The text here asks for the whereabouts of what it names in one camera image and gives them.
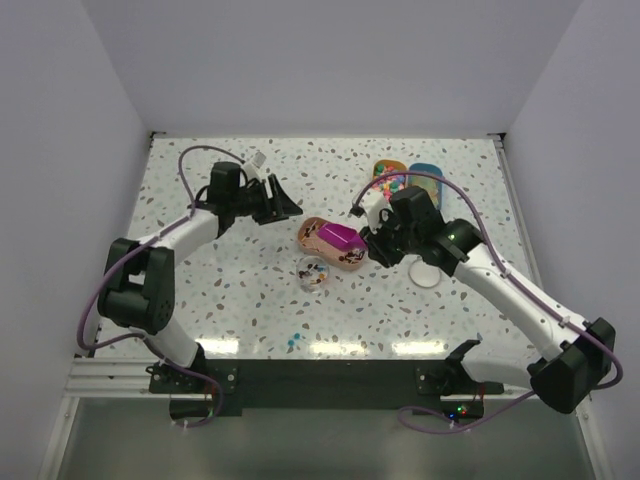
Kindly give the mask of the magenta plastic scoop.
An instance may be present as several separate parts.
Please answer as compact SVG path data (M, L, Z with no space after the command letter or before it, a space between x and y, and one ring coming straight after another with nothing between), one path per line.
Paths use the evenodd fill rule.
M360 237L359 232L342 224L326 223L317 230L317 236L343 252L366 249L366 244Z

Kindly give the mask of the pink tray of lollipops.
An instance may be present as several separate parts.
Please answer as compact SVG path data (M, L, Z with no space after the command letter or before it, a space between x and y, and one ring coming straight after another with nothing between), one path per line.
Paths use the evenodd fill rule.
M309 255L315 255L325 260L329 265L344 271L355 271L366 262L366 251L352 249L341 251L318 235L319 230L328 220L321 217L308 217L301 224L296 242L299 249Z

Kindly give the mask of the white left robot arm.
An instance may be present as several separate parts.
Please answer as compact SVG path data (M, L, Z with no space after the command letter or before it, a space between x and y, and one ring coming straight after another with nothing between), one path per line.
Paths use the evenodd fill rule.
M183 391L196 392L207 380L206 358L174 316L175 267L238 218L265 225L302 213L274 174L262 178L249 164L217 162L185 217L143 239L112 243L97 311L174 366L171 378Z

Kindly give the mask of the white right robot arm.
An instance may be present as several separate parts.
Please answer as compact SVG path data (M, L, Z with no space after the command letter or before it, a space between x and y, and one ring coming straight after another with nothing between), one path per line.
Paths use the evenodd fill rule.
M569 414L617 368L616 331L607 320L588 320L561 305L512 267L478 225L444 220L425 190L407 187L385 197L369 189L351 212L366 219L360 236L370 259L390 268L419 257L482 296L533 346L533 353L511 360L502 348L472 341L445 369L452 390L466 393L484 382L530 388Z

